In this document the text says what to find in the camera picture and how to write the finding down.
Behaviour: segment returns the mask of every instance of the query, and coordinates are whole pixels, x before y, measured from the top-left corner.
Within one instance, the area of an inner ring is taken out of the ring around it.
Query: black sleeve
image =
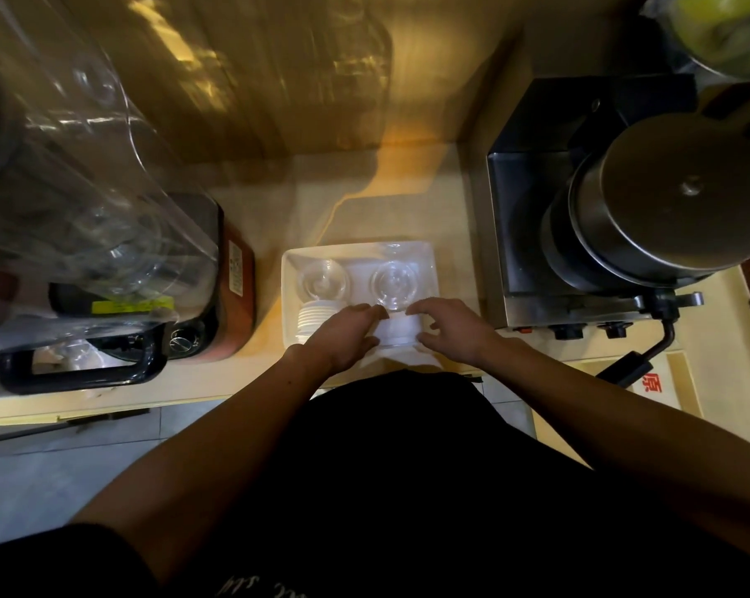
[[[150,569],[120,535],[99,524],[0,544],[0,596],[150,596]]]

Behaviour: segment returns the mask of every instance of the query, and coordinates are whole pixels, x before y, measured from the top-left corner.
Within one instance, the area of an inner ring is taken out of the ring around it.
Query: hand
[[[481,368],[483,354],[505,341],[460,300],[427,298],[411,304],[405,314],[415,315],[418,312],[432,316],[435,322],[430,329],[441,331],[438,335],[423,331],[416,339],[452,361]]]
[[[318,354],[330,366],[330,375],[350,369],[380,343],[369,330],[389,313],[379,304],[356,304],[340,310],[314,331],[304,348]]]

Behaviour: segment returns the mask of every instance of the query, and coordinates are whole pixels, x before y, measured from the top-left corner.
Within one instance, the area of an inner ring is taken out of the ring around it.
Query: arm
[[[750,553],[750,443],[503,338],[461,301],[431,298],[420,341],[514,390],[596,471],[631,479],[693,524]]]
[[[250,385],[131,465],[71,522],[120,533],[166,581],[250,486],[300,406],[378,344],[366,334],[386,316],[368,304],[334,315],[305,345],[289,347]]]

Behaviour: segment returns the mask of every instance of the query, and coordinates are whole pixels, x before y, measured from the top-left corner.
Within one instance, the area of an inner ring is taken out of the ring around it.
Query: red chinese character
[[[660,376],[657,373],[648,373],[640,381],[644,384],[644,392],[662,392],[663,388],[660,386]]]

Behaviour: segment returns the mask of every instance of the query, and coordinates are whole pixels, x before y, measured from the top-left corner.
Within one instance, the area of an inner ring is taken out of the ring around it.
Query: wooden wall
[[[63,1],[186,162],[454,141],[526,17],[626,2]]]

